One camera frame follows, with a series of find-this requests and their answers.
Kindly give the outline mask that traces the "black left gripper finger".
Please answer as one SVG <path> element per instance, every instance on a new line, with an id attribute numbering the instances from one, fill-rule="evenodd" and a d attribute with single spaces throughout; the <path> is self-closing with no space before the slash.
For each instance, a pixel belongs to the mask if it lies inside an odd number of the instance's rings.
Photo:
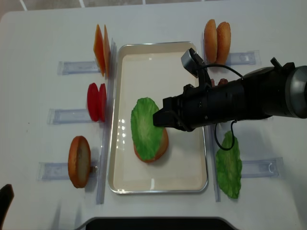
<path id="1" fill-rule="evenodd" d="M 6 184 L 0 190 L 0 229 L 3 228 L 5 217 L 14 198 L 14 192 L 11 184 Z"/>

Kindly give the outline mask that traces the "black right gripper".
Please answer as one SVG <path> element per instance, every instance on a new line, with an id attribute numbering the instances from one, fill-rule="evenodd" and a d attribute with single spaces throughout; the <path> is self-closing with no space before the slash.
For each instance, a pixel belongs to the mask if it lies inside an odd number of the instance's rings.
<path id="1" fill-rule="evenodd" d="M 153 125 L 193 131 L 211 124 L 207 92 L 211 85 L 184 86 L 181 95 L 163 99 L 163 108 L 153 114 Z"/>

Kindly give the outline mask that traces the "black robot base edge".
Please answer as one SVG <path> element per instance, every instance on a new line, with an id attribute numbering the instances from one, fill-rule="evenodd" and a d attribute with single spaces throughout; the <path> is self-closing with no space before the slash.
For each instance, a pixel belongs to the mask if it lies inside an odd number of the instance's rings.
<path id="1" fill-rule="evenodd" d="M 97 218 L 87 230 L 234 230 L 219 218 Z"/>

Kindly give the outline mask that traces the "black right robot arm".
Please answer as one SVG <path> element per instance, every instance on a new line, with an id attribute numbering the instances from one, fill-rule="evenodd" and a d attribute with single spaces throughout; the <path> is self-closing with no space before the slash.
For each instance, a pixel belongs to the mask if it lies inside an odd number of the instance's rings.
<path id="1" fill-rule="evenodd" d="M 163 99 L 163 108 L 153 115 L 156 127 L 191 132 L 198 127 L 231 120 L 261 120 L 271 116 L 307 117 L 307 68 L 293 62 L 255 70 L 212 87 L 207 66 L 189 69 L 199 86 L 184 86 L 179 96 Z"/>

